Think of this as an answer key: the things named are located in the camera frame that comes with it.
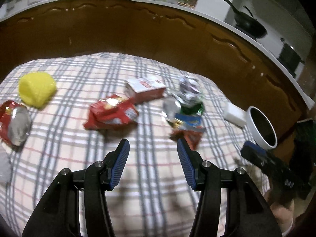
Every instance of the yellow crumpled ball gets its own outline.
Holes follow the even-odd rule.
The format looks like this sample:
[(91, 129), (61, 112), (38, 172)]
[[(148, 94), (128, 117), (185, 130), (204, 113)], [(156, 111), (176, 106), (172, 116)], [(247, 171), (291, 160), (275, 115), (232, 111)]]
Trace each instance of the yellow crumpled ball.
[(43, 107), (55, 92), (56, 82), (48, 73), (31, 72), (19, 80), (19, 95), (29, 106)]

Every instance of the white bowl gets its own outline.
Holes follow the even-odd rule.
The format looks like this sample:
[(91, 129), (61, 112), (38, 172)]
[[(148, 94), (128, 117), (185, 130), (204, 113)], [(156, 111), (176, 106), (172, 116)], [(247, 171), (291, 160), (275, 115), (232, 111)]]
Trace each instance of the white bowl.
[(265, 150), (271, 150), (277, 146), (276, 132), (261, 110), (250, 106), (246, 112), (246, 122), (257, 145)]

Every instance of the box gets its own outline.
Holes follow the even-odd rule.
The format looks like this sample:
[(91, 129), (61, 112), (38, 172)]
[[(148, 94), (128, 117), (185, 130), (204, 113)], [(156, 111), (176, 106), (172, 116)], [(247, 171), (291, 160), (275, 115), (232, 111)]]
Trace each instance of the box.
[(125, 95), (142, 103), (161, 98), (166, 86), (155, 76), (146, 78), (130, 78), (126, 81)]

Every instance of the table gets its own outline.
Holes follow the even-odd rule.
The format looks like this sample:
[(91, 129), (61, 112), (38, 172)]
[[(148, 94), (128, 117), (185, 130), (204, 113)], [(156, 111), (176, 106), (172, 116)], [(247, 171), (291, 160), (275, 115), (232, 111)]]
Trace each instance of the table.
[[(180, 75), (194, 75), (154, 60), (118, 53), (97, 53), (73, 58), (30, 61), (16, 67), (0, 84), (0, 103), (18, 96), (18, 80), (28, 72), (45, 71), (57, 83), (57, 93), (48, 105), (29, 108), (33, 127), (22, 149), (5, 147), (10, 158), (12, 180), (0, 185), (0, 214), (21, 235), (36, 204), (63, 168), (87, 168), (115, 150), (121, 138), (130, 142), (130, 154), (119, 185), (106, 192), (116, 236), (188, 236), (198, 205), (199, 192), (187, 185), (170, 140), (171, 128), (162, 116), (162, 99), (137, 105), (137, 127), (101, 134), (87, 131), (89, 104), (112, 93), (124, 93), (129, 77), (155, 75), (170, 93), (179, 87)], [(205, 96), (202, 123), (206, 132), (198, 147), (202, 158), (219, 168), (242, 166), (263, 193), (267, 177), (241, 158), (240, 149), (252, 136), (222, 117), (228, 99), (209, 79), (198, 78)], [(85, 233), (83, 193), (80, 193), (80, 225)], [(226, 198), (222, 195), (218, 235), (223, 234)]]

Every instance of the black pan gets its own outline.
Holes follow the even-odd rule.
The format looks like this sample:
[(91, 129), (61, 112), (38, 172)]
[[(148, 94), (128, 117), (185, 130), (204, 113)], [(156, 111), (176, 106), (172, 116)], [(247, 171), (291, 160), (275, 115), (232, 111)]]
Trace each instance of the black pan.
[(239, 26), (241, 29), (251, 34), (255, 38), (263, 38), (267, 34), (267, 30), (265, 29), (265, 27), (253, 17), (252, 13), (246, 6), (244, 7), (247, 11), (249, 11), (251, 16), (244, 12), (238, 11), (229, 0), (224, 1), (227, 2), (233, 9), (233, 12), (235, 13), (234, 18), (237, 26)]

